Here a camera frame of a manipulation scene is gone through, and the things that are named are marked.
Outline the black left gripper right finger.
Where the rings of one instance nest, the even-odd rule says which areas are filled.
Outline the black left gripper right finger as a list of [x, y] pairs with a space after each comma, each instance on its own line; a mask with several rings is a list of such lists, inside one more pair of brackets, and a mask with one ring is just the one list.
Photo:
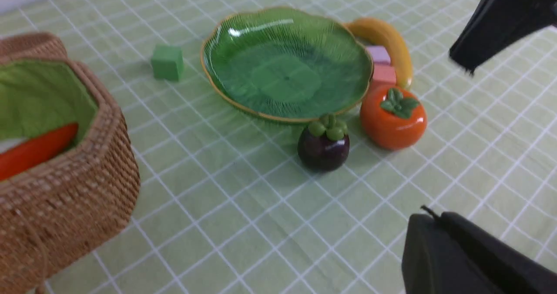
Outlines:
[[555, 24], [556, 0], [480, 0], [449, 57], [473, 74], [513, 43]]

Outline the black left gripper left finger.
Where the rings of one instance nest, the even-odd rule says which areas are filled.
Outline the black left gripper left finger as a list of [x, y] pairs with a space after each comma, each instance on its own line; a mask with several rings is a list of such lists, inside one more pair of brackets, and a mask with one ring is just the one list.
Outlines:
[[409, 217], [402, 258], [408, 294], [554, 294], [555, 272], [453, 211]]

